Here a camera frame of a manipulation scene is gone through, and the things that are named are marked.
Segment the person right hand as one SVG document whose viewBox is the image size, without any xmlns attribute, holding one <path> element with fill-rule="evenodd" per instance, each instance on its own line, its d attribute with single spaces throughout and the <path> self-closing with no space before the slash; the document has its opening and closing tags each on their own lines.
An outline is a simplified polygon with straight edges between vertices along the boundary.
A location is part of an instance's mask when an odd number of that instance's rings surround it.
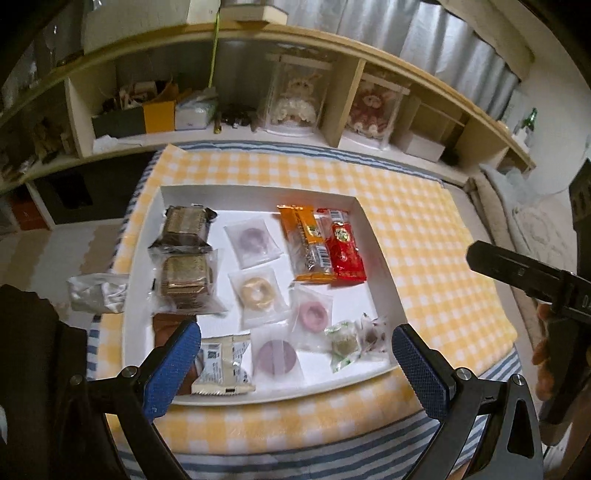
<svg viewBox="0 0 591 480">
<path fill-rule="evenodd" d="M 549 401 L 554 396 L 555 379 L 550 369 L 550 347 L 547 338 L 541 340 L 534 348 L 532 364 L 537 368 L 536 396 L 542 402 Z"/>
</svg>

